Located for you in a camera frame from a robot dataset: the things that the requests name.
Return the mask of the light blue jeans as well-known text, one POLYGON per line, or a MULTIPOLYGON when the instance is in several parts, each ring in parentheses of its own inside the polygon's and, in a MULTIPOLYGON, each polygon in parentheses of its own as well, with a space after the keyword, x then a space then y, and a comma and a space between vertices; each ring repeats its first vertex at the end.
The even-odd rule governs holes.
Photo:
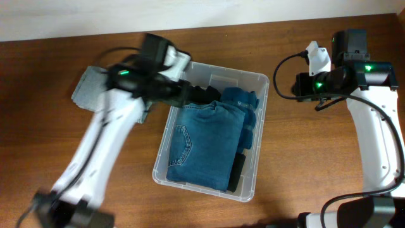
POLYGON ((130 92, 109 88, 106 72, 101 67, 88 66, 72 94, 73 102, 95 113, 92 123, 99 115, 104 126, 114 125, 117 129, 130 130, 135 124, 144 123, 153 103, 133 98, 130 92))

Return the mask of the blue shirt bundle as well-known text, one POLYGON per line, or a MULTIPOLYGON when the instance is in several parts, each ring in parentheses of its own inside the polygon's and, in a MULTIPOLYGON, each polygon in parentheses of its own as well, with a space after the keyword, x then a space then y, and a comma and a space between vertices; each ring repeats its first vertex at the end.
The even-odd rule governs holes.
POLYGON ((253 130, 256 126, 255 111, 259 99, 254 91, 247 92, 239 87, 228 87, 221 95, 221 102, 236 106, 245 114, 237 148, 237 153, 242 154, 245 149, 252 147, 253 130))

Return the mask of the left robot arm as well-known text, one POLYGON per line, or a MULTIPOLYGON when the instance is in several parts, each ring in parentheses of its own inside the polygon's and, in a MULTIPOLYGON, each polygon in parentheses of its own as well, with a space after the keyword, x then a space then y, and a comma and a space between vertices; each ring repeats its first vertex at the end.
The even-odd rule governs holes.
POLYGON ((190 84, 181 79, 191 62, 172 41, 146 33, 140 48, 107 66, 91 123, 69 166, 49 193, 35 194, 33 212, 41 227, 114 227, 115 216, 100 211, 108 179, 122 146, 149 101, 181 107, 190 84))

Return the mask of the medium blue jeans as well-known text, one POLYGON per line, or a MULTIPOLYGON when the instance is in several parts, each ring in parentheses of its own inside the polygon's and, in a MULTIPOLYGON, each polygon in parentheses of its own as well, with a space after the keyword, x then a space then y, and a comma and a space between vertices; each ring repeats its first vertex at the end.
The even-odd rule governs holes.
POLYGON ((173 128, 166 178, 226 191, 245 113, 213 101, 180 109, 173 128))

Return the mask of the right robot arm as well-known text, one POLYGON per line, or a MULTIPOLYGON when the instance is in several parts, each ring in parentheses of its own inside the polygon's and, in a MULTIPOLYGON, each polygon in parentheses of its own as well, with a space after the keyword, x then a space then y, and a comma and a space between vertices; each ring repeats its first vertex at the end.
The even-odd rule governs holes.
POLYGON ((372 61, 365 30, 341 30, 327 50, 311 42, 299 53, 309 67, 298 73, 291 99, 316 102, 316 111, 345 101, 358 137, 364 188, 333 198, 334 212, 301 213, 298 227, 403 227, 404 140, 398 81, 387 61, 372 61))

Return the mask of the dark green shirt bundle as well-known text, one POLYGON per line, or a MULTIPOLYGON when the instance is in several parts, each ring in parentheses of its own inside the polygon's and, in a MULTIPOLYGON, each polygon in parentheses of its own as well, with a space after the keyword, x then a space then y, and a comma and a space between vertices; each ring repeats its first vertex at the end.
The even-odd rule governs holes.
POLYGON ((227 190, 231 192, 235 192, 237 190, 237 186, 239 184, 240 176, 244 167, 244 162, 246 160, 246 156, 244 154, 236 154, 234 163, 231 169, 230 178, 228 182, 227 190))

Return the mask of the black shirt bundle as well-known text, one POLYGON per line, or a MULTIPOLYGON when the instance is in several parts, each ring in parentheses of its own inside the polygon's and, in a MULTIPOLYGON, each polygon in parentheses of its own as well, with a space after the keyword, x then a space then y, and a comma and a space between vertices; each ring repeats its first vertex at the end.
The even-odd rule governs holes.
POLYGON ((212 101, 219 101, 221 98, 221 93, 211 87, 210 85, 203 89, 202 87, 195 86, 189 93, 188 100, 195 104, 210 104, 212 101))

